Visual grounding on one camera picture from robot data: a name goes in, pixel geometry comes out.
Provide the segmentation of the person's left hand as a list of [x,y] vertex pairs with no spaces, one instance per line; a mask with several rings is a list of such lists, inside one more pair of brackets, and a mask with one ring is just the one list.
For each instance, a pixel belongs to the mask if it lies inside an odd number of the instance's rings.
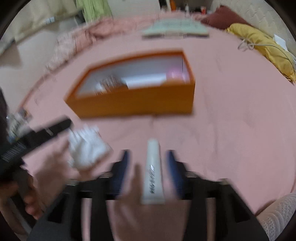
[[[64,154],[68,146],[66,143],[62,149],[48,156],[49,159],[43,162],[43,169],[27,179],[29,189],[23,199],[25,211],[36,220],[43,215],[45,205],[42,202],[47,201],[46,194],[53,199],[66,183],[69,165],[64,160]],[[17,216],[9,205],[9,198],[18,192],[18,188],[16,182],[1,186],[1,214],[10,226],[19,224]]]

